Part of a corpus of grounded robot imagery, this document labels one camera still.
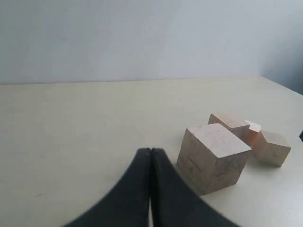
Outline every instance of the table surface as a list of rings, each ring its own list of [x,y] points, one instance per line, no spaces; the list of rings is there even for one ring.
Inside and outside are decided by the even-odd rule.
[[[140,147],[176,163],[185,129],[233,111],[284,135],[281,168],[250,157],[201,198],[243,227],[303,226],[303,96],[262,77],[0,86],[0,226],[54,227],[119,180]]]

